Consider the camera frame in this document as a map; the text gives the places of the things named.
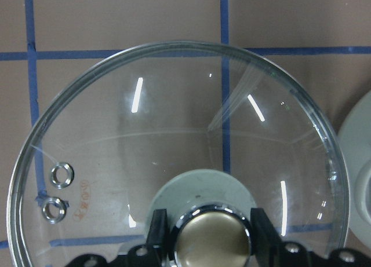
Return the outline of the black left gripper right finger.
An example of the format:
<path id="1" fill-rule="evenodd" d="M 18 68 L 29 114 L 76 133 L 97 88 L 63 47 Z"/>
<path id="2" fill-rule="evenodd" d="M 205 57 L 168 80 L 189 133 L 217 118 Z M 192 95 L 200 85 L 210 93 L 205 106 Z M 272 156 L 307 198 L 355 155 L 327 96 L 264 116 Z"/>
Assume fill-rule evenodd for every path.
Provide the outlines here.
<path id="1" fill-rule="evenodd" d="M 251 240 L 254 255 L 271 255 L 277 251 L 281 238 L 262 208 L 250 210 Z"/>

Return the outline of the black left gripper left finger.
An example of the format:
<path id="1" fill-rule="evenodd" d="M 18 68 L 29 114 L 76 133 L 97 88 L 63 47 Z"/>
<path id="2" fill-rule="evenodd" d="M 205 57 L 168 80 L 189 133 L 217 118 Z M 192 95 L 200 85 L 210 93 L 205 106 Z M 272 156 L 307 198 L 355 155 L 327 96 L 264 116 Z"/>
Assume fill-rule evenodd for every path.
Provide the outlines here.
<path id="1" fill-rule="evenodd" d="M 169 226 L 167 210 L 154 210 L 147 234 L 146 245 L 153 248 L 165 248 L 167 245 L 168 234 Z"/>

